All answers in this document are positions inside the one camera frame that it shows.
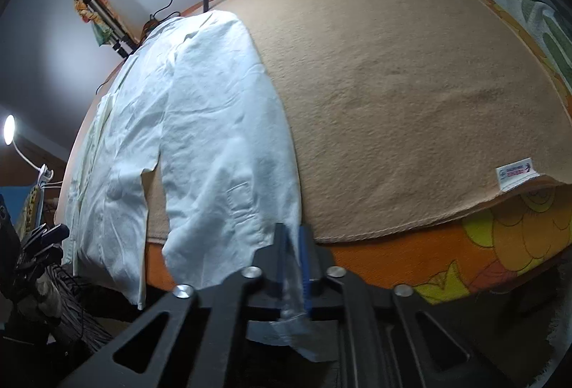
white label tag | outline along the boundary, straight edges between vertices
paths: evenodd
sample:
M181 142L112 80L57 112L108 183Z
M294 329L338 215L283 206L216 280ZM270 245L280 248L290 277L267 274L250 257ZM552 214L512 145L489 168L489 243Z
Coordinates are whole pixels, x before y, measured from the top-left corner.
M518 185L522 185L525 181L539 176L540 174L533 168L533 160L530 157L503 165L497 169L497 178L502 192L510 191Z

bed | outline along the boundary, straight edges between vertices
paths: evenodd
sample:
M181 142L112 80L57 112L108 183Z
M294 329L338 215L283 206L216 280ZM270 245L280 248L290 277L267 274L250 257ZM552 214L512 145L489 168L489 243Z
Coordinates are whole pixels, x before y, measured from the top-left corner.
M237 8L236 4L233 4L235 1L216 0L212 6L214 9L232 11L233 8ZM545 52L497 3L493 0L477 1L503 24L503 28L524 44L527 53L534 57L543 73L546 73L554 95L558 96L568 114L572 114L572 95L569 87L547 59ZM196 14L196 9L197 6L191 7L185 15ZM251 26L247 21L245 23L252 33ZM253 33L253 36L257 43L256 34ZM261 55L268 65L268 57L265 57L264 52ZM82 123L64 178L56 221L61 220L65 213L64 199L75 163L74 158L88 131L97 104L112 85L113 77L114 75L102 87ZM292 119L292 103L286 95L288 90L277 87L279 95L285 102L288 118ZM295 132L294 140L300 157L300 145L304 139L297 139ZM308 167L309 165L305 163L300 171L302 196L305 195L305 187L312 183ZM322 182L324 176L322 175L318 182ZM169 232L161 174L157 170L145 173L142 176L142 183L149 207L145 280L149 285L170 290L176 283L165 267L161 254L162 244ZM324 194L319 189L316 193L314 196ZM323 220L320 213L316 212L321 208L324 208L324 204L319 201L311 206L304 205L305 214L310 211L310 218L314 216L313 219L318 218L318 222ZM419 222L408 228L393 230L388 228L376 238L370 238L371 235L370 237L361 235L347 237L352 241L343 241L343 237L338 236L335 238L336 242L332 242L332 238L328 237L322 237L321 241L325 242L333 252L338 265L353 270L367 282L385 288L407 283L430 303L438 303L462 298L502 284L518 283L519 277L534 269L541 270L543 264L549 263L571 243L571 217L570 186L554 180L537 184L531 181L516 190L501 193L493 200L479 202L468 208L466 206L459 208L448 218L441 216L434 221L424 224ZM336 217L335 220L342 222L341 217ZM359 231L356 224L351 224L348 228Z

orange patterned cloth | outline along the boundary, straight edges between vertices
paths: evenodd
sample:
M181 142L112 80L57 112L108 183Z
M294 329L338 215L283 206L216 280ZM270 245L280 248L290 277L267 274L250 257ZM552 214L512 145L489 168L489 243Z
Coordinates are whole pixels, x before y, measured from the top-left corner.
M572 116L572 95L532 37L493 0L481 1L544 64ZM572 242L571 217L572 186L559 186L510 198L461 220L325 247L338 265L370 284L392 288L407 283L430 303L439 303L506 283L555 256ZM147 245L147 282L169 290L175 283L162 261L161 247Z

metal bolt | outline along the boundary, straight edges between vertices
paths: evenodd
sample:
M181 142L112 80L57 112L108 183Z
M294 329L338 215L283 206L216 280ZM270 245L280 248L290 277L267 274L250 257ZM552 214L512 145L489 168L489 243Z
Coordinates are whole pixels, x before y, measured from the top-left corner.
M190 298L194 293L193 287L190 285L177 285L173 289L173 294L181 299Z
M397 285L394 288L394 293L397 294L397 296L401 296L402 298L408 298L413 294L413 288L406 284Z
M255 267L251 265L250 267L244 267L241 271L242 276L245 278L258 278L262 275L262 269L260 267Z
M326 270L325 273L332 278L341 278L345 275L346 270L343 267L333 265L332 267L328 267L328 270Z

white garment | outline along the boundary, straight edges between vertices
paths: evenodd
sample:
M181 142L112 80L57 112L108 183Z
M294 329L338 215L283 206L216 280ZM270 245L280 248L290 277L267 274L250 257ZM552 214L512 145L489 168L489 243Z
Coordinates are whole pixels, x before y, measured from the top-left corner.
M249 265L284 222L297 244L300 188L281 102L233 14L167 21L131 56L98 106L66 209L74 273L144 304L147 205L161 173L171 233L165 264L201 288Z

